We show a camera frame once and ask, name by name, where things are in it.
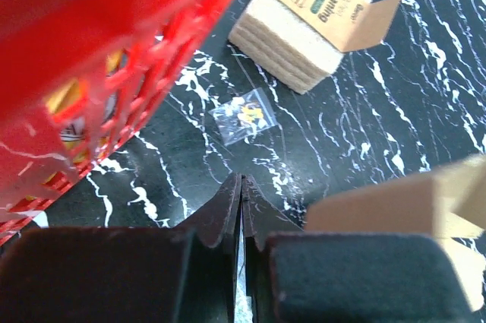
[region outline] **plastic bag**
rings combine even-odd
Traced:
[[[210,111],[225,146],[277,125],[270,101],[258,88]]]

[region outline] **marble countertop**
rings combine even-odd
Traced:
[[[248,2],[234,1],[148,126],[40,226],[174,226],[231,171],[252,174],[301,223],[327,195],[485,151],[486,0],[403,0],[382,45],[347,55],[304,96],[226,42]],[[279,126],[223,146],[208,112],[257,87]]]

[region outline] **red basket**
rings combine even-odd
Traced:
[[[231,0],[0,2],[1,245],[145,126]],[[126,65],[107,76],[120,49]],[[80,98],[51,115],[44,99],[72,78]],[[59,134],[73,119],[83,139],[67,149]]]

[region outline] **box of sponges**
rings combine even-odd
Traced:
[[[251,0],[229,41],[298,93],[388,33],[401,0]]]

